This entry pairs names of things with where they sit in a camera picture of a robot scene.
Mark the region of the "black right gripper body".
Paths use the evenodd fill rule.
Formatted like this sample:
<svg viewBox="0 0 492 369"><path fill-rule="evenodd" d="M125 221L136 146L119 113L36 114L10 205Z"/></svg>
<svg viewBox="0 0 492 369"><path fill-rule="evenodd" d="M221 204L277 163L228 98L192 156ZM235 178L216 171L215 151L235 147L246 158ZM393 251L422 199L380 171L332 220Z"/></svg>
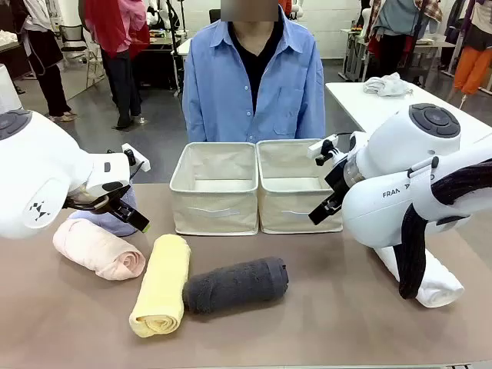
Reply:
<svg viewBox="0 0 492 369"><path fill-rule="evenodd" d="M344 179L346 164L347 159L340 160L324 179L332 190L332 194L327 198L329 202L342 202L348 192L348 185Z"/></svg>

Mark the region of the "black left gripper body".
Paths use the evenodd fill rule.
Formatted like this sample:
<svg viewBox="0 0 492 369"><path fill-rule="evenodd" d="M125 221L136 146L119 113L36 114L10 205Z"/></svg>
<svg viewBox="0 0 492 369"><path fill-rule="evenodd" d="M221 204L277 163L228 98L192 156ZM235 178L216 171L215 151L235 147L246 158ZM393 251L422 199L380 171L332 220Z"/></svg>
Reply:
<svg viewBox="0 0 492 369"><path fill-rule="evenodd" d="M90 203L77 202L75 199L68 198L65 200L65 207L78 211L90 211L94 214L127 214L133 207L123 197L131 189L131 185L111 191Z"/></svg>

